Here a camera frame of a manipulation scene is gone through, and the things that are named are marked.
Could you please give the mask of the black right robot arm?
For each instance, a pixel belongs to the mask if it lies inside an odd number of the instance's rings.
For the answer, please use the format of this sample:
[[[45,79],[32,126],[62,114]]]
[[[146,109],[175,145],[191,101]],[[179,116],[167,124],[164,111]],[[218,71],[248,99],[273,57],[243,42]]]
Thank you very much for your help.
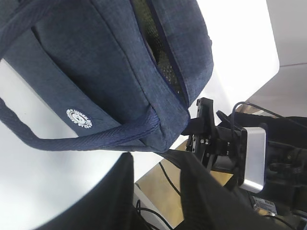
[[[197,101],[197,116],[183,131],[187,149],[205,168],[230,173],[229,190],[242,190],[252,203],[270,201],[279,215],[307,216],[307,120],[267,109],[263,115],[213,111]]]

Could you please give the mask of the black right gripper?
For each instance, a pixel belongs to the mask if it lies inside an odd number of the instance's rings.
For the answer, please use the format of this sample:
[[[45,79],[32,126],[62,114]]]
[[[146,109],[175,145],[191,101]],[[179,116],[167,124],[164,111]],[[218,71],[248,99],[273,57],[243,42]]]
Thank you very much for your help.
[[[197,117],[191,119],[181,135],[188,136],[186,151],[196,155],[209,171],[230,173],[235,176],[230,185],[241,186],[245,172],[247,152],[247,131],[234,125],[223,112],[217,115],[226,126],[214,122],[213,100],[200,98],[196,102]]]

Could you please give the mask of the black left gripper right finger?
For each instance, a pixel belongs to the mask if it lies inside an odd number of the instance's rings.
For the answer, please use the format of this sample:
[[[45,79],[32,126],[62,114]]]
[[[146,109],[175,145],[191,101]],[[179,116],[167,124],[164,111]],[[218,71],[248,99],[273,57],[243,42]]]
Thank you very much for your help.
[[[260,230],[263,219],[241,204],[210,175],[194,154],[169,150],[180,168],[180,193],[187,230]]]

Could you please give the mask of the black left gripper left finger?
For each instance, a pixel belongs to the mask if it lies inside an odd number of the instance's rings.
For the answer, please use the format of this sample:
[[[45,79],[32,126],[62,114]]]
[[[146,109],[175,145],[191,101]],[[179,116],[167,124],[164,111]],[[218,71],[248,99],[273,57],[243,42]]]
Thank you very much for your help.
[[[39,230],[128,230],[131,222],[133,157],[123,153],[84,197]]]

